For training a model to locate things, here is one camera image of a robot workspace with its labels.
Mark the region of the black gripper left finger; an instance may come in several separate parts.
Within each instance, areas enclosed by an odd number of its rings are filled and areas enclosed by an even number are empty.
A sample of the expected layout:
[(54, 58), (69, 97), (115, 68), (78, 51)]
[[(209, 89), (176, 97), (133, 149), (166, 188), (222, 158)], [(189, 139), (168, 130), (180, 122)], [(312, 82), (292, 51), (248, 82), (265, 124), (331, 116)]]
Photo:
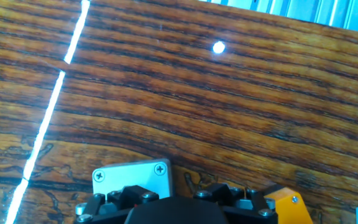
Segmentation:
[(139, 185), (96, 193), (76, 206), (74, 223), (124, 223), (133, 208), (159, 199), (158, 193)]

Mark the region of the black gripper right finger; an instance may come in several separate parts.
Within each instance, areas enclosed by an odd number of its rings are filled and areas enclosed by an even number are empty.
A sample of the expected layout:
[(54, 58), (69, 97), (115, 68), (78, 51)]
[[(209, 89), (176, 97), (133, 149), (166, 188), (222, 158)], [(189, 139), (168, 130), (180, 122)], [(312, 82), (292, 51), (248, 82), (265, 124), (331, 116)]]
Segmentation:
[(278, 224), (275, 200), (265, 198), (255, 189), (243, 189), (214, 183), (193, 194), (198, 201), (208, 202), (218, 210), (226, 223)]

